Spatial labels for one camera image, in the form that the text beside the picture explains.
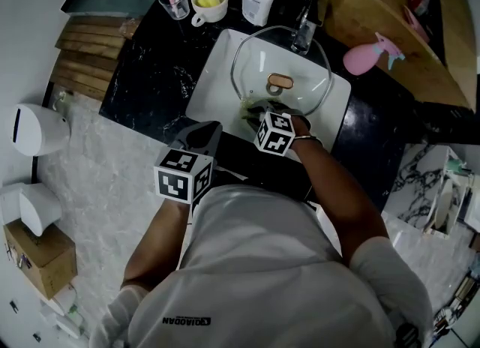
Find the white t-shirt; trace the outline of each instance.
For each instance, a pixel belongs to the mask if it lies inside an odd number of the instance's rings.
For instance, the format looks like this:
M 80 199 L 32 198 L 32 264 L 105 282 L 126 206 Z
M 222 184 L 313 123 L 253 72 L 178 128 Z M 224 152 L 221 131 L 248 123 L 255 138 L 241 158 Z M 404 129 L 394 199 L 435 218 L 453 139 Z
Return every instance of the white t-shirt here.
M 404 323 L 421 343 L 433 326 L 425 287 L 387 238 L 346 267 L 311 208 L 245 185 L 212 189 L 194 219 L 180 269 L 149 294 L 124 288 L 91 348 L 125 329 L 132 348 L 393 347 Z

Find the person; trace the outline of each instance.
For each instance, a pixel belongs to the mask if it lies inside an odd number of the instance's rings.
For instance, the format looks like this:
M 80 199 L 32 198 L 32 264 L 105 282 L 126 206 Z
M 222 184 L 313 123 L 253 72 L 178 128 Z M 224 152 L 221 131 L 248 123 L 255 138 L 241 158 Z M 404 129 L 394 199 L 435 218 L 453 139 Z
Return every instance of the person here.
M 304 122 L 292 117 L 298 136 Z M 341 256 L 314 210 L 246 184 L 212 188 L 193 211 L 165 199 L 91 334 L 132 348 L 420 347 L 431 303 L 356 180 L 315 139 L 292 149 L 332 222 Z

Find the bracelet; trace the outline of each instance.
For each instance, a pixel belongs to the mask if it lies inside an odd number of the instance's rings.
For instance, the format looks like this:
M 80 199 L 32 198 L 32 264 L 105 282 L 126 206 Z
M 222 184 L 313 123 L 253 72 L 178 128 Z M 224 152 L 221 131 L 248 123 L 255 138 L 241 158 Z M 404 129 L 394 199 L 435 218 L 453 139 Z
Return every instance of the bracelet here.
M 321 146 L 323 146 L 322 140 L 320 140 L 318 137 L 315 137 L 315 136 L 312 136 L 312 135 L 307 135 L 307 136 L 295 136 L 295 137 L 293 138 L 293 142 L 294 142 L 295 140 L 316 140 L 317 142 L 320 143 Z

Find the glass cup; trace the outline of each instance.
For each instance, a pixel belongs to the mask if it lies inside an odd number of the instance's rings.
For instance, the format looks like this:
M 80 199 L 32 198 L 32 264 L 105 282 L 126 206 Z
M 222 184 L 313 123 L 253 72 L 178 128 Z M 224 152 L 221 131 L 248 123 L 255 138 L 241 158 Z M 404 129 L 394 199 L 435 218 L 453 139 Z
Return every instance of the glass cup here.
M 188 0 L 178 0 L 178 2 L 170 4 L 169 0 L 158 0 L 160 4 L 165 8 L 165 11 L 174 20 L 181 20 L 188 16 L 190 13 L 190 5 Z

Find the white mug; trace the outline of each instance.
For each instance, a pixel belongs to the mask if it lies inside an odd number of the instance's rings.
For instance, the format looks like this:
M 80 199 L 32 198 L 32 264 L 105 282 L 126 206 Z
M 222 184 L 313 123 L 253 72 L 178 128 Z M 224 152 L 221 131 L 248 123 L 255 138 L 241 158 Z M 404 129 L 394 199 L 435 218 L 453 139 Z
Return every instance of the white mug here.
M 216 7 L 204 8 L 197 5 L 197 0 L 191 0 L 195 14 L 192 17 L 192 26 L 200 27 L 203 23 L 215 23 L 222 20 L 227 14 L 228 0 L 223 0 Z

